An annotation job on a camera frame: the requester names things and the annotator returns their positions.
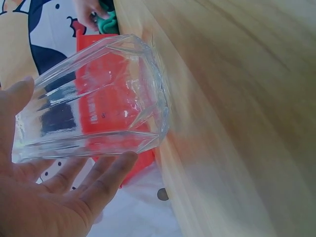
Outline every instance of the red box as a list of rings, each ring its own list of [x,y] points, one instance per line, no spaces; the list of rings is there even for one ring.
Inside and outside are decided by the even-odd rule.
[[[105,38],[105,37],[112,37],[112,36],[116,36],[116,35],[90,35],[90,36],[86,36],[86,35],[82,35],[82,33],[80,31],[77,31],[76,34],[76,38],[77,38],[77,52],[90,46],[91,44]],[[98,84],[98,79],[104,80],[104,77],[100,77],[98,74],[98,68],[105,68],[106,71],[111,71],[111,75],[115,75],[116,73],[118,73],[121,70],[124,70],[124,67],[127,67],[127,64],[122,63],[123,60],[121,60],[122,56],[116,55],[116,54],[107,54],[104,55],[102,57],[100,57],[98,60],[96,60],[94,62],[93,65],[90,65],[89,67],[89,73],[91,73],[92,77],[94,78],[94,80],[96,80],[96,84]],[[84,85],[84,80],[82,79],[82,77],[85,75],[85,68],[80,68],[77,70],[76,72],[76,80],[75,80],[75,84],[76,84],[76,88],[78,91],[80,92],[84,92],[85,90],[85,85]],[[119,86],[120,91],[124,93],[124,90],[126,90],[126,88],[124,88],[124,85]],[[117,98],[118,95],[114,94],[117,93],[115,90],[111,91],[109,93],[109,91],[107,91],[107,93],[102,93],[102,90],[98,91],[94,97],[93,97],[93,101],[95,104],[95,116],[96,119],[94,122],[91,122],[90,118],[91,116],[89,116],[90,111],[89,111],[89,102],[88,102],[88,98],[80,98],[79,100],[79,112],[80,112],[80,122],[81,122],[81,126],[82,126],[82,131],[84,134],[91,134],[91,133],[96,133],[96,132],[106,132],[106,131],[113,131],[113,130],[125,130],[126,128],[126,119],[127,118],[122,118],[122,119],[112,119],[112,120],[106,120],[106,122],[104,122],[104,119],[102,118],[106,113],[111,113],[111,111],[114,111],[115,109],[117,110],[117,107],[122,106],[122,103],[115,103],[113,101],[111,101],[110,98]],[[104,106],[105,101],[111,101],[111,103],[106,104],[106,106]],[[146,127],[146,125],[142,125],[140,126],[138,129],[143,129],[147,130],[148,128]],[[106,141],[104,142],[104,144],[101,144],[102,146],[106,146],[107,143],[110,141]],[[90,147],[90,149],[93,149],[96,145],[95,144],[87,144],[88,147]],[[141,170],[143,170],[144,168],[146,168],[147,166],[149,166],[150,164],[152,164],[155,160],[155,154],[153,152],[153,150],[149,150],[146,152],[143,152],[141,154],[139,154],[139,159],[137,160],[134,168],[131,170],[131,172],[127,175],[127,177],[125,178],[125,180],[123,181],[122,185],[126,184],[127,181],[133,177],[135,174],[137,174],[138,172],[140,172]]]

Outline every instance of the black object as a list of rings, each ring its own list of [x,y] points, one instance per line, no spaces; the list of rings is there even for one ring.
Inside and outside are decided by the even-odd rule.
[[[168,194],[167,194],[167,191],[165,188],[162,188],[162,189],[159,189],[158,192],[157,192],[157,197],[159,200],[161,201],[167,201],[169,200],[169,197],[168,197]]]

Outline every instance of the cartoon print shirt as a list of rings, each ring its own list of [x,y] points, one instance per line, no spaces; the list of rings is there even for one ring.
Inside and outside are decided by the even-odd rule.
[[[71,0],[0,0],[0,83],[37,77],[76,52],[77,21]]]

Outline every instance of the child's hand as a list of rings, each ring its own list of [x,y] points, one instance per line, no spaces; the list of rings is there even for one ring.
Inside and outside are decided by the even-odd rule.
[[[101,7],[99,0],[74,0],[78,21],[86,27],[98,30],[92,13],[95,12],[99,17],[108,19],[108,13]]]

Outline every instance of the wood grain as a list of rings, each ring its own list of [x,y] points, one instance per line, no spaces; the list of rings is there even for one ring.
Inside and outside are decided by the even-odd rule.
[[[316,236],[316,1],[115,4],[166,78],[159,162],[184,236]]]

